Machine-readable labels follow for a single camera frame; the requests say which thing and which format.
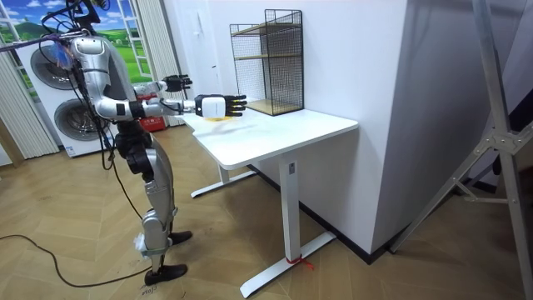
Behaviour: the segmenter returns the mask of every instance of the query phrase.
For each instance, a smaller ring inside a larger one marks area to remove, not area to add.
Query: black metal wire rack
[[[303,109],[301,11],[266,9],[261,24],[232,24],[233,59],[247,106],[271,116]]]

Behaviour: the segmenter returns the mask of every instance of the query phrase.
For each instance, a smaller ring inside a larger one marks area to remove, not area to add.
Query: humanoid robot
[[[152,209],[142,217],[144,234],[136,240],[143,257],[152,260],[152,269],[146,273],[145,284],[179,278],[187,271],[185,264],[164,265],[165,253],[170,246],[185,242],[191,232],[172,232],[172,222],[177,208],[174,205],[172,168],[167,154],[139,119],[147,117],[176,116],[195,113],[205,118],[240,117],[245,109],[246,96],[199,95],[195,100],[172,100],[154,97],[139,102],[136,95],[149,95],[160,91],[178,92],[188,88],[192,81],[185,76],[169,76],[162,81],[133,87],[129,82],[126,63],[116,48],[104,37],[95,35],[91,23],[99,23],[90,0],[70,1],[64,9],[50,12],[44,19],[62,13],[73,15],[81,11],[83,2],[89,14],[72,17],[77,26],[66,34],[53,36],[62,55],[67,58],[66,68],[75,78],[83,100],[100,117],[116,123],[118,134],[116,148],[125,158],[130,170],[142,175],[146,195]],[[105,2],[96,1],[98,6]],[[26,43],[14,46],[23,47]],[[11,47],[0,48],[7,51]]]

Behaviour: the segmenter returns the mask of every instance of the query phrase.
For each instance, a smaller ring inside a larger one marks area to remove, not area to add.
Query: vertical blind
[[[152,62],[152,75],[155,80],[161,80],[166,76],[179,74],[177,58],[173,51],[172,36],[168,31],[165,12],[161,1],[135,0],[135,9],[139,16],[140,27],[147,45],[147,55]],[[185,99],[183,92],[165,92],[165,98]],[[183,124],[176,117],[168,117],[170,126]]]
[[[56,153],[59,149],[9,56],[0,53],[0,118],[24,158]]]

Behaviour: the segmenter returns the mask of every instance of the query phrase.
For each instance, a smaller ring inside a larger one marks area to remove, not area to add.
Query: desk foot
[[[301,256],[308,257],[313,252],[326,245],[335,239],[336,236],[331,232],[324,232],[314,240],[301,247]],[[282,275],[286,270],[290,269],[294,264],[290,264],[283,258],[281,261],[274,263],[268,269],[260,272],[252,279],[248,280],[241,286],[241,293],[244,298],[248,298],[254,292],[259,290],[262,286],[274,280],[276,277]]]
[[[200,188],[197,191],[191,192],[191,197],[192,198],[198,197],[198,196],[200,196],[200,195],[202,195],[204,193],[208,193],[208,192],[214,191],[214,190],[216,190],[218,188],[221,188],[221,187],[226,186],[228,184],[237,182],[237,181],[242,180],[244,178],[249,178],[250,176],[253,176],[253,175],[256,175],[256,173],[253,172],[253,171],[244,172],[243,174],[239,174],[239,175],[237,175],[235,177],[229,178],[228,182],[217,182],[215,184],[210,185],[209,187],[203,187],[203,188]]]

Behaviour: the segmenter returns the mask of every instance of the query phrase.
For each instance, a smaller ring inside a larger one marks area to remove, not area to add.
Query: white desk
[[[305,258],[335,238],[333,233],[324,232],[303,247],[300,245],[298,167],[292,150],[355,130],[358,122],[306,109],[276,117],[247,109],[242,117],[220,122],[192,115],[183,120],[217,161],[221,178],[219,183],[193,192],[193,198],[255,174],[250,171],[229,178],[227,170],[278,156],[286,259],[245,282],[241,286],[242,296],[247,298],[294,265],[287,260]]]

